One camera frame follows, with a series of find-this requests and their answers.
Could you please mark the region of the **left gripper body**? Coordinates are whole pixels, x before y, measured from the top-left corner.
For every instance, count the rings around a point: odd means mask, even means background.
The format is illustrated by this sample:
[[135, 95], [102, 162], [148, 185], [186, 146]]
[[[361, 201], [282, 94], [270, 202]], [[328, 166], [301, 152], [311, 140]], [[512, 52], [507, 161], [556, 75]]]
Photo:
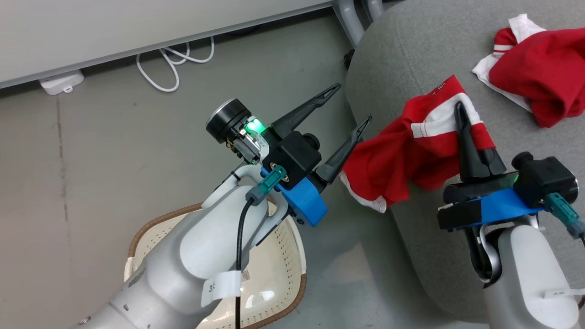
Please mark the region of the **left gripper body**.
[[280, 142], [270, 127], [238, 99], [229, 99], [213, 111], [206, 122], [206, 131], [248, 165], [262, 163]]

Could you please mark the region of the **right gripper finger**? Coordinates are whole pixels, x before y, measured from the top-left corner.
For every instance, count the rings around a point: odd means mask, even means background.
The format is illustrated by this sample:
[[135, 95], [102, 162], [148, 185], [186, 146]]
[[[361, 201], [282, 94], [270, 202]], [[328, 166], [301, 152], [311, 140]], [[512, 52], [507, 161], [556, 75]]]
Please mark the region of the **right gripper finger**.
[[506, 166], [499, 156], [496, 148], [482, 149], [478, 151], [480, 158], [481, 177], [501, 175], [506, 172]]
[[456, 133], [459, 144], [460, 179], [462, 182], [479, 181], [489, 177], [488, 167], [481, 162], [473, 135], [472, 123], [462, 102], [455, 105]]

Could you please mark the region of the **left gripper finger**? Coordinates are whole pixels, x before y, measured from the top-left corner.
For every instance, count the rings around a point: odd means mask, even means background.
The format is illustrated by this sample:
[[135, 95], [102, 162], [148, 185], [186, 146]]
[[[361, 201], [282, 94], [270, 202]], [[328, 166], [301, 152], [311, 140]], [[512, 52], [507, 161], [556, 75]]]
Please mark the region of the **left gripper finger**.
[[288, 134], [295, 131], [317, 108], [324, 106], [341, 88], [342, 86], [340, 84], [331, 85], [318, 95], [274, 121], [270, 125], [270, 128], [276, 136], [284, 139]]
[[314, 173], [321, 181], [331, 184], [334, 182], [338, 174], [342, 171], [343, 166], [354, 148], [360, 142], [361, 135], [364, 133], [368, 126], [372, 122], [372, 115], [368, 115], [362, 123], [357, 125], [349, 134], [347, 140], [342, 144], [340, 148], [326, 162], [320, 165]]

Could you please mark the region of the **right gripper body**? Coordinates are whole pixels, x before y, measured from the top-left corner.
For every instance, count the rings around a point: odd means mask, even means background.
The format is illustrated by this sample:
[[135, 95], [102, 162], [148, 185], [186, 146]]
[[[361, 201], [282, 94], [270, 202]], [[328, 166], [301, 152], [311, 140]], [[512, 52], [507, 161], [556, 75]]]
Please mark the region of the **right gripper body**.
[[460, 182], [443, 190], [445, 206], [437, 210], [440, 229], [455, 230], [484, 223], [478, 199], [493, 192], [510, 189], [518, 177], [516, 171], [489, 177], [487, 180]]

